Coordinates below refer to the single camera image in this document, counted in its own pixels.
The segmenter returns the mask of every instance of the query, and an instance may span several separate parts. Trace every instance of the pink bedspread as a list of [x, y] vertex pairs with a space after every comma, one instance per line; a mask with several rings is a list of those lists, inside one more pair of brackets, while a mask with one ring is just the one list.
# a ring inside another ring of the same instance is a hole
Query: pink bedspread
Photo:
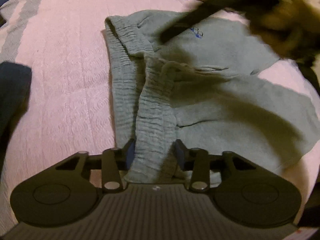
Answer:
[[[15, 31], [28, 0], [16, 0], [8, 25], [0, 30], [0, 50]], [[13, 188], [79, 150], [100, 154], [114, 146], [112, 95], [104, 20], [145, 9], [184, 11], [191, 0], [41, 0], [25, 21], [15, 61], [32, 68], [29, 110], [10, 141], [0, 185], [0, 235], [15, 223], [9, 197]], [[239, 16], [224, 14], [233, 20]], [[320, 99], [288, 61], [261, 78], [310, 97], [320, 117]], [[303, 205], [315, 184], [320, 141], [283, 177], [301, 191]]]

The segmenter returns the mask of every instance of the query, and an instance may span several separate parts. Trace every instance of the round screw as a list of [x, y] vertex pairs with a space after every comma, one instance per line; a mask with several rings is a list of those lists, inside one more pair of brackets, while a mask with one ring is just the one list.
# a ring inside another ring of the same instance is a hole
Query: round screw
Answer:
[[196, 182], [192, 183], [192, 185], [191, 185], [191, 187], [196, 190], [204, 190], [207, 186], [208, 186], [208, 184], [206, 184], [203, 181], [196, 181]]
[[120, 184], [116, 181], [109, 181], [107, 183], [104, 184], [104, 187], [106, 189], [117, 189], [120, 187]]

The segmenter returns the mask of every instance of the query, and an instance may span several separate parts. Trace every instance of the gray stripe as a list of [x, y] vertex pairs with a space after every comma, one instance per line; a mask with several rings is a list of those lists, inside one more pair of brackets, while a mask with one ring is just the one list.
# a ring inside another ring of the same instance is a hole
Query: gray stripe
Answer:
[[[15, 61], [23, 31], [26, 28], [29, 19], [37, 14], [40, 2], [41, 0], [26, 0], [15, 27], [8, 30], [8, 36], [0, 54], [0, 62], [4, 60]], [[12, 14], [13, 10], [14, 8], [8, 9], [7, 13]], [[6, 17], [5, 12], [5, 9], [1, 10], [4, 17]]]

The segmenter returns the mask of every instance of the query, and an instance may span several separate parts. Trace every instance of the dark blue fabric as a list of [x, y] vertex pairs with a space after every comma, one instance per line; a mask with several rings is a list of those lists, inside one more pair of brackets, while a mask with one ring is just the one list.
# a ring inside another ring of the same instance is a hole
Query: dark blue fabric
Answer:
[[[0, 0], [0, 7], [2, 5], [4, 5], [7, 1], [9, 0]], [[3, 16], [0, 13], [0, 28], [2, 27], [2, 25], [4, 25], [7, 21], [3, 18]]]
[[31, 69], [12, 62], [0, 64], [0, 172], [7, 140], [8, 124], [26, 100], [31, 85]]

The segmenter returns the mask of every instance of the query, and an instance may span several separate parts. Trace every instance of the textured pink fabric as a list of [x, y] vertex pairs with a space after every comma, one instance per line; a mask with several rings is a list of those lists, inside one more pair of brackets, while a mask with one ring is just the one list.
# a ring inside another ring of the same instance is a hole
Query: textured pink fabric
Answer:
[[[13, 188], [79, 150], [100, 154], [114, 146], [112, 97], [104, 20], [144, 9], [184, 11], [191, 0], [42, 0], [24, 30], [16, 61], [32, 68], [29, 110], [10, 141], [0, 185], [0, 235], [16, 220]], [[234, 14], [221, 17], [241, 20]], [[0, 31], [0, 43], [4, 32]], [[279, 62], [261, 78], [310, 96], [301, 74]], [[320, 143], [284, 177], [311, 193], [320, 163]], [[95, 184], [99, 176], [95, 174]]]

